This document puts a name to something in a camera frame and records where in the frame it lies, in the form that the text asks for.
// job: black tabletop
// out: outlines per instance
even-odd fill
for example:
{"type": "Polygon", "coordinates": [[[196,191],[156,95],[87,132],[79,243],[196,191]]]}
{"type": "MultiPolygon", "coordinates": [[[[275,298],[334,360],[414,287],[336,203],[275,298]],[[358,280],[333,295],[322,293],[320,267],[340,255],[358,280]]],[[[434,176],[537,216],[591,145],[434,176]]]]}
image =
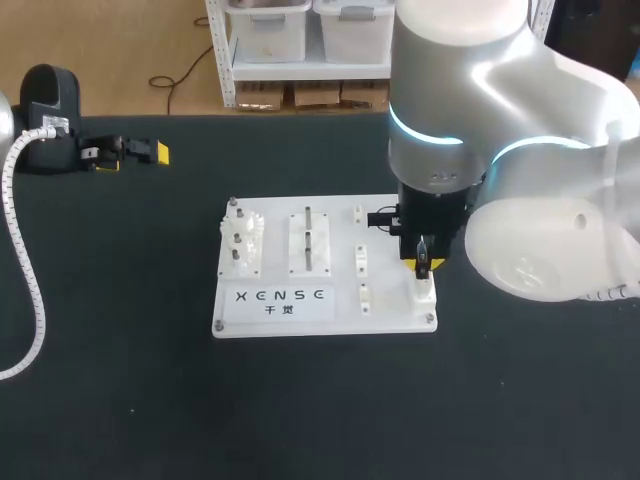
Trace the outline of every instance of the black tabletop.
{"type": "MultiPolygon", "coordinates": [[[[169,168],[16,176],[48,314],[2,479],[636,479],[640,307],[512,298],[461,245],[435,334],[215,340],[229,196],[392,193],[382,116],[92,119],[169,168]]],[[[4,225],[0,368],[33,316],[4,225]]]]}

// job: yellow label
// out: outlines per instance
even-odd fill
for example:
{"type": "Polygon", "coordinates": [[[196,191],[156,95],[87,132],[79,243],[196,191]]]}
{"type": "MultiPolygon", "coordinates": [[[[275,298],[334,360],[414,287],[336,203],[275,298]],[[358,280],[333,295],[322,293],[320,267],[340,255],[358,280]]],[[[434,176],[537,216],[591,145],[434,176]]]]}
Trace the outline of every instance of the yellow label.
{"type": "Polygon", "coordinates": [[[160,142],[158,142],[158,163],[169,165],[169,148],[160,142]]]}
{"type": "Polygon", "coordinates": [[[96,172],[119,172],[120,171],[120,160],[116,162],[116,168],[103,168],[96,167],[96,172]]]}
{"type": "MultiPolygon", "coordinates": [[[[431,271],[435,270],[439,266],[441,266],[445,262],[444,258],[434,258],[431,260],[431,271]]],[[[409,267],[412,271],[416,270],[416,261],[415,260],[405,260],[404,263],[409,267]]]]}

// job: plastic box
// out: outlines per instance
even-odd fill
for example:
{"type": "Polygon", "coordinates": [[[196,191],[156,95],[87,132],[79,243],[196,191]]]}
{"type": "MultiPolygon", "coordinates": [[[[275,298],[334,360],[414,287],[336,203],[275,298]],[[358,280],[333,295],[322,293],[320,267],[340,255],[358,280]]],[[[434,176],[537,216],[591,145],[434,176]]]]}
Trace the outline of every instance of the plastic box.
{"type": "Polygon", "coordinates": [[[227,3],[242,58],[250,63],[302,62],[311,0],[287,7],[238,8],[227,3]]]}
{"type": "Polygon", "coordinates": [[[381,64],[391,55],[394,0],[314,0],[329,63],[381,64]]]}

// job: black cable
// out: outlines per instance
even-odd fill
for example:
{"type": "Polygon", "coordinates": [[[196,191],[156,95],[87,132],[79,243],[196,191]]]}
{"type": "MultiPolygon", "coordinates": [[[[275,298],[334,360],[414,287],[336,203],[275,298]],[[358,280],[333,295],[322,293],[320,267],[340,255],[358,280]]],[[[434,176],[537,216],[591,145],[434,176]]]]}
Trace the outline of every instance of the black cable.
{"type": "MultiPolygon", "coordinates": [[[[389,208],[393,208],[395,209],[396,207],[394,207],[393,205],[389,205],[387,207],[382,207],[380,210],[378,210],[376,213],[380,213],[382,210],[388,210],[389,208]]],[[[389,229],[385,230],[384,228],[382,228],[380,225],[376,225],[378,227],[378,230],[382,230],[384,233],[389,233],[389,229]]]]}
{"type": "MultiPolygon", "coordinates": [[[[193,25],[196,27],[208,27],[209,19],[207,17],[198,17],[193,21],[193,25]]],[[[173,92],[175,91],[176,87],[180,85],[182,82],[184,82],[189,75],[191,75],[191,72],[193,72],[193,69],[196,68],[196,65],[198,65],[200,60],[202,60],[207,55],[207,53],[209,53],[211,50],[213,50],[213,45],[211,45],[209,48],[207,48],[204,52],[200,54],[200,56],[196,59],[196,61],[191,64],[191,66],[189,67],[189,70],[187,70],[187,73],[185,73],[184,76],[177,82],[173,78],[167,75],[156,75],[155,77],[151,77],[149,79],[149,85],[153,88],[169,88],[170,89],[169,96],[167,97],[167,115],[171,115],[171,99],[173,98],[173,92]]]]}

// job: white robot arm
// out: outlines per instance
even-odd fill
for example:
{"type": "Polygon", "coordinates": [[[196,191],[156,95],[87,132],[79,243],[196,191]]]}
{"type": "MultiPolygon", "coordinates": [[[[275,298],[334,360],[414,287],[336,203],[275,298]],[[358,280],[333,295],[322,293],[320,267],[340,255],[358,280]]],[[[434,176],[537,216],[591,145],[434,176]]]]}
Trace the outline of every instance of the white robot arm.
{"type": "Polygon", "coordinates": [[[397,1],[392,234],[418,278],[467,223],[472,265],[511,294],[635,296],[640,107],[618,80],[544,46],[527,13],[526,0],[397,1]]]}

